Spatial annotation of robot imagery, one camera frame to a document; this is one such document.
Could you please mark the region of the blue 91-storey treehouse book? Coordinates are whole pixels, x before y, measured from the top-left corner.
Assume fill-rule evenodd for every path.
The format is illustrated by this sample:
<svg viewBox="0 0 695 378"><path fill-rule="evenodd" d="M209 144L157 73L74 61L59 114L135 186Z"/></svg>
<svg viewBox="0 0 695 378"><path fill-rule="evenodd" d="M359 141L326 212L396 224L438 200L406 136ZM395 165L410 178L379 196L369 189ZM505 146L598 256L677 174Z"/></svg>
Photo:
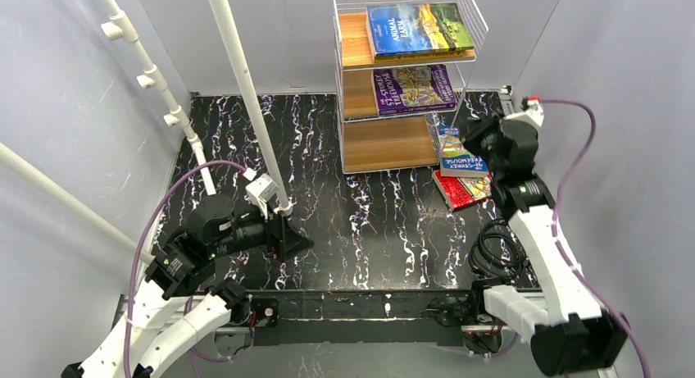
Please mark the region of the blue 91-storey treehouse book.
<svg viewBox="0 0 695 378"><path fill-rule="evenodd" d="M442 176L482 178L488 174L484 159L471 154L464 148L457 127L440 125L438 136L440 143L439 170Z"/></svg>

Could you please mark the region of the purple 52-storey treehouse book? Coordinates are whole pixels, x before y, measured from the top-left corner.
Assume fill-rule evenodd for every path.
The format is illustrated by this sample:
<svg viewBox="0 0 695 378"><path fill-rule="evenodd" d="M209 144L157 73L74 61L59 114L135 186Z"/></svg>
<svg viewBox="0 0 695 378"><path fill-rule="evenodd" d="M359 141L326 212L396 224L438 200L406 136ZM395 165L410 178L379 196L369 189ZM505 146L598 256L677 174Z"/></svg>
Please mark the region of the purple 52-storey treehouse book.
<svg viewBox="0 0 695 378"><path fill-rule="evenodd" d="M450 111L457 106L444 64L374 69L371 83L379 116Z"/></svg>

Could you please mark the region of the white wire wooden shelf rack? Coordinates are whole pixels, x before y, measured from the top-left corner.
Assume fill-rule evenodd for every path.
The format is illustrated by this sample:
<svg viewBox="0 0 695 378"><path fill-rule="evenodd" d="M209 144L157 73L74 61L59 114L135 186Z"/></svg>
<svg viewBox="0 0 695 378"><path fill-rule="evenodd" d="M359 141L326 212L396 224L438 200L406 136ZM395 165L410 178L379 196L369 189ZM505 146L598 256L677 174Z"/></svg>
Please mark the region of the white wire wooden shelf rack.
<svg viewBox="0 0 695 378"><path fill-rule="evenodd" d="M475 0L333 0L346 174L436 165L488 33Z"/></svg>

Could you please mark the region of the orange 130-storey treehouse book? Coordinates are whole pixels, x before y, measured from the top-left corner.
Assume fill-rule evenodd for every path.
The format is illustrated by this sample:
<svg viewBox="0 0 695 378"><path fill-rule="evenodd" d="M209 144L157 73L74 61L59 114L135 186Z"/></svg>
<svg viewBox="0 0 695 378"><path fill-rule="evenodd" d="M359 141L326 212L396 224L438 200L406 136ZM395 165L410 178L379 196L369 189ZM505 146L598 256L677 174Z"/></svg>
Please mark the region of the orange 130-storey treehouse book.
<svg viewBox="0 0 695 378"><path fill-rule="evenodd" d="M415 62L430 60L470 60L475 59L475 57L476 53L474 49L453 52L418 52L401 55L375 54L373 56L373 63L386 64L390 62Z"/></svg>

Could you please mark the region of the blue animal farm book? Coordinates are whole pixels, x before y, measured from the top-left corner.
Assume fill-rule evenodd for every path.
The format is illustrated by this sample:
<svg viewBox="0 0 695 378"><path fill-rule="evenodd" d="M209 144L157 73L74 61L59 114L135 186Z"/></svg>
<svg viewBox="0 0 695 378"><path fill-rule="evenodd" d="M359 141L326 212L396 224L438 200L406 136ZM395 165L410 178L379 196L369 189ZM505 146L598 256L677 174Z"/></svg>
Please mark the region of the blue animal farm book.
<svg viewBox="0 0 695 378"><path fill-rule="evenodd" d="M475 48L454 2L371 5L366 8L366 28L373 56Z"/></svg>

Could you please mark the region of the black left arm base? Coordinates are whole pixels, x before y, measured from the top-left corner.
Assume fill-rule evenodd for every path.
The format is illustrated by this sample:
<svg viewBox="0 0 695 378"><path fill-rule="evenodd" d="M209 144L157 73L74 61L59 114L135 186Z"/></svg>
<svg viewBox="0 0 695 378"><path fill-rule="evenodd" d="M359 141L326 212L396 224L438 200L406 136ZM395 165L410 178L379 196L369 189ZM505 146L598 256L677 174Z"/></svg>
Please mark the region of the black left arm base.
<svg viewBox="0 0 695 378"><path fill-rule="evenodd" d="M257 297L247 291L211 290L189 311L196 322L210 327L242 327L255 330L275 327L279 323L279 301L276 298Z"/></svg>

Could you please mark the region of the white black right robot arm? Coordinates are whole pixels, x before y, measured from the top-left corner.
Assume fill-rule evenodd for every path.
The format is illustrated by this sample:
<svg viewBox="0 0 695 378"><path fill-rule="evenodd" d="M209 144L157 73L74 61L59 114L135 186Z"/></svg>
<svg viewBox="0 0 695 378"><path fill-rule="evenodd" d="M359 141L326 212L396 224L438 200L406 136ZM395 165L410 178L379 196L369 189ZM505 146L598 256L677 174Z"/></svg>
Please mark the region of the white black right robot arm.
<svg viewBox="0 0 695 378"><path fill-rule="evenodd" d="M538 127L489 117L459 125L463 147L482 157L492 176L492 198L520 241L540 284L540 307L507 280L483 280L477 292L484 311L507 323L530 346L538 369L549 377L613 365L628 335L620 314L610 313L583 285L576 260L560 251L556 201L534 170Z"/></svg>

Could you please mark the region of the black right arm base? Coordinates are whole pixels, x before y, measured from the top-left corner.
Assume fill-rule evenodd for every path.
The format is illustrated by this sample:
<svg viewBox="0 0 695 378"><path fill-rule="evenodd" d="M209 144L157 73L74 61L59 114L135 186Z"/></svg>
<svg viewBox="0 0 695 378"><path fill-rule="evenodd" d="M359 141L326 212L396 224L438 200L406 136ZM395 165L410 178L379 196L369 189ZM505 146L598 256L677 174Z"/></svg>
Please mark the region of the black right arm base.
<svg viewBox="0 0 695 378"><path fill-rule="evenodd" d="M446 328L459 328L463 346L479 358L501 357L517 343L518 335L506 340L506 322L485 312L477 293L466 290L431 299L422 314Z"/></svg>

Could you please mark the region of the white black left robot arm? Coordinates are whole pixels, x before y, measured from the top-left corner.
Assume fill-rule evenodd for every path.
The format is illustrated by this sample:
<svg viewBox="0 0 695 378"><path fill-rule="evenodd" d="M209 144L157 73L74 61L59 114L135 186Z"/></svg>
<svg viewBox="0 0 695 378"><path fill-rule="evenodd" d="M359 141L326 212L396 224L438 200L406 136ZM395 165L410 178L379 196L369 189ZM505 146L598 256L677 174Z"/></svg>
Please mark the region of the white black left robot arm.
<svg viewBox="0 0 695 378"><path fill-rule="evenodd" d="M231 197L204 197L147 267L132 309L94 353L66 366L61 376L161 376L202 337L253 314L248 290L235 280L224 280L176 323L168 323L215 274L216 259L265 248L283 262L313 245L285 215L263 215L256 207L237 214Z"/></svg>

